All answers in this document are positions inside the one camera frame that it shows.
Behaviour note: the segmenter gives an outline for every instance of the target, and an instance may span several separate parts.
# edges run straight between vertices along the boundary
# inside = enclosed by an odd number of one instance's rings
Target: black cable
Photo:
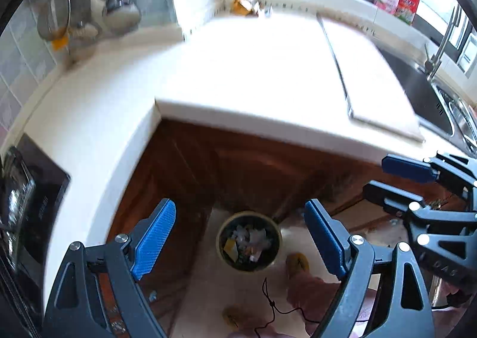
[[[253,331],[255,332],[255,334],[257,334],[257,337],[258,338],[261,338],[260,334],[258,333],[257,330],[262,330],[264,328],[267,328],[269,324],[275,322],[275,311],[277,311],[279,314],[282,314],[282,315],[288,315],[288,314],[291,314],[293,311],[297,311],[297,310],[300,310],[301,311],[301,316],[303,317],[304,320],[306,320],[307,322],[310,322],[310,323],[316,323],[316,324],[319,324],[321,323],[321,321],[316,321],[316,320],[309,320],[306,316],[305,316],[305,313],[303,311],[303,309],[301,307],[297,307],[297,308],[294,308],[293,310],[290,310],[290,311],[287,311],[287,312],[282,312],[280,310],[278,310],[277,306],[275,305],[275,302],[273,300],[270,299],[270,296],[268,294],[268,284],[267,284],[267,278],[265,278],[265,280],[263,281],[263,284],[262,284],[262,293],[264,294],[264,296],[267,298],[267,300],[269,301],[269,305],[271,307],[271,310],[273,312],[273,319],[266,323],[266,325],[264,325],[263,327],[256,327],[253,329]],[[368,320],[357,320],[356,322],[367,322]]]

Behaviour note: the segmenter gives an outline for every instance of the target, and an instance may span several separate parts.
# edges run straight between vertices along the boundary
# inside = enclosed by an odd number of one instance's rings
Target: cutting board
[[[350,116],[423,142],[411,103],[376,46],[349,26],[329,19],[323,19],[323,26],[347,92]]]

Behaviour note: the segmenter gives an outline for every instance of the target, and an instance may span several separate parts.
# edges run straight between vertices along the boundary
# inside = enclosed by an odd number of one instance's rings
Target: white countertop
[[[216,18],[188,42],[94,55],[44,97],[25,132],[71,175],[49,245],[44,304],[66,248],[103,243],[161,118],[246,132],[379,163],[462,154],[352,121],[314,17]]]

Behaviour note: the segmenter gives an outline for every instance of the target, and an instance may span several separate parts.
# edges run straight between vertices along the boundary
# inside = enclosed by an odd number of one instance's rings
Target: metal screw
[[[430,241],[429,236],[426,234],[420,234],[417,237],[417,243],[419,245],[427,245],[429,244],[429,241]]]
[[[72,251],[77,251],[80,248],[81,248],[81,242],[79,242],[79,241],[75,241],[74,243],[70,244],[70,249]]]
[[[421,205],[419,204],[419,202],[411,202],[409,204],[409,209],[411,209],[413,212],[415,212],[416,210],[419,210],[421,208]]]
[[[127,234],[124,234],[124,233],[118,234],[114,238],[114,241],[116,241],[117,243],[120,243],[120,244],[125,243],[127,241]]]
[[[403,252],[409,252],[411,250],[411,247],[408,243],[399,243],[398,246]]]
[[[155,302],[157,300],[157,291],[156,290],[153,290],[150,294],[149,294],[149,303],[152,303],[152,302]]]
[[[353,244],[356,244],[356,245],[364,244],[364,238],[361,237],[359,234],[355,234],[354,236],[351,236],[351,241],[353,242]]]
[[[111,322],[111,328],[116,334],[124,334],[126,332],[126,327],[121,320]]]

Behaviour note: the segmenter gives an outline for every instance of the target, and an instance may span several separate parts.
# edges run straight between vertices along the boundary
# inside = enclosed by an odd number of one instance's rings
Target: trash can
[[[257,272],[275,261],[281,243],[280,229],[272,219],[247,211],[234,214],[223,223],[217,234],[216,249],[232,268]]]

